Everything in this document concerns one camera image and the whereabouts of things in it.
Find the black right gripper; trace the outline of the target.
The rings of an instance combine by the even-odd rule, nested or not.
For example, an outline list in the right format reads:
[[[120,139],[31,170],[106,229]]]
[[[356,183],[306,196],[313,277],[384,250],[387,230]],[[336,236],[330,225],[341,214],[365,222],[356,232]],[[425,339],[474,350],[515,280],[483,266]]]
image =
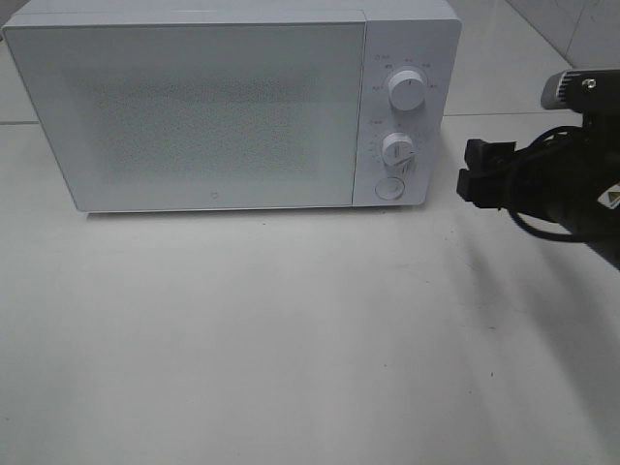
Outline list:
[[[530,235],[554,242],[619,239],[619,213],[598,202],[619,181],[619,138],[559,126],[538,136],[504,174],[514,158],[515,141],[469,139],[456,193],[477,208],[505,207]]]

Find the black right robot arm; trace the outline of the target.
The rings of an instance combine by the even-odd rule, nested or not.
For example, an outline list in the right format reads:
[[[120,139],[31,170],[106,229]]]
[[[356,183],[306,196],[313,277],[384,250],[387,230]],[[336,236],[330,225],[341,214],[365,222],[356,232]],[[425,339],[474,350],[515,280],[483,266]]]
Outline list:
[[[592,129],[552,128],[518,149],[469,139],[456,193],[480,209],[504,209],[535,238],[584,244],[619,267],[619,211],[599,202],[619,180],[619,152]]]

